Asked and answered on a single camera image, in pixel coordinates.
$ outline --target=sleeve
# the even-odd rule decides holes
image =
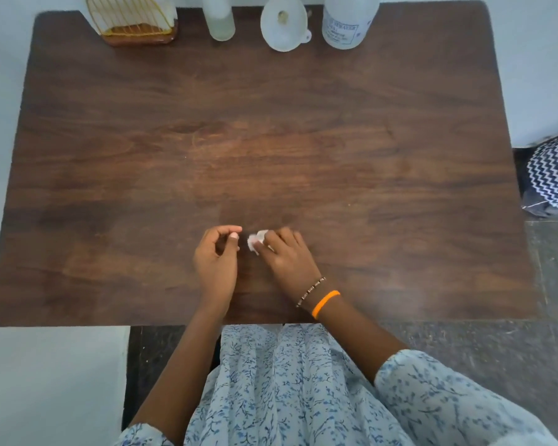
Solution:
[[[419,445],[503,445],[507,435],[558,445],[536,416],[424,352],[393,355],[374,386],[380,402]]]
[[[174,446],[165,435],[148,424],[135,424],[126,428],[115,446]]]

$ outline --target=brown tabletop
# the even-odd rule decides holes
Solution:
[[[245,229],[230,323],[310,318],[247,234],[290,225],[373,318],[536,317],[481,2],[385,3],[356,49],[272,51],[260,9],[211,40],[114,49],[35,23],[0,235],[0,326],[186,323],[204,229]]]

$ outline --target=hand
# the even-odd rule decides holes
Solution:
[[[237,225],[220,225],[209,228],[194,252],[194,267],[201,280],[201,306],[218,310],[224,316],[230,307],[238,276],[238,233]],[[229,235],[223,255],[215,252],[215,243]]]
[[[321,277],[304,238],[300,232],[292,232],[289,227],[277,232],[269,230],[265,235],[265,244],[256,242],[253,247],[271,267],[275,279],[294,303],[298,303],[308,288]],[[312,299],[312,293],[306,300]]]

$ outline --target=person's left arm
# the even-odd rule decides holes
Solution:
[[[215,343],[236,286],[239,232],[241,227],[236,225],[217,226],[205,232],[194,253],[194,266],[201,280],[201,303],[130,423],[131,427],[155,427],[175,446],[183,444],[190,418],[201,400]],[[219,256],[215,243],[222,235],[229,237]]]

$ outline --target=bottle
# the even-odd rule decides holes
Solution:
[[[357,47],[366,37],[380,0],[325,0],[322,36],[340,50]]]
[[[210,36],[223,42],[236,33],[234,15],[231,13],[230,0],[202,0],[205,21]]]

